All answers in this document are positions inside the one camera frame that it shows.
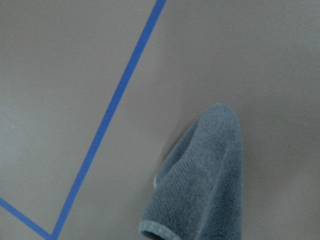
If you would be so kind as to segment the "grey cleaning cloth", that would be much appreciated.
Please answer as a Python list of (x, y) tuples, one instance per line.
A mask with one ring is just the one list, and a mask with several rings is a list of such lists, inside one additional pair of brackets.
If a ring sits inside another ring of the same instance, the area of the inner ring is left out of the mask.
[(153, 180), (138, 232), (151, 240), (239, 240), (242, 237), (243, 142), (225, 104), (187, 129)]

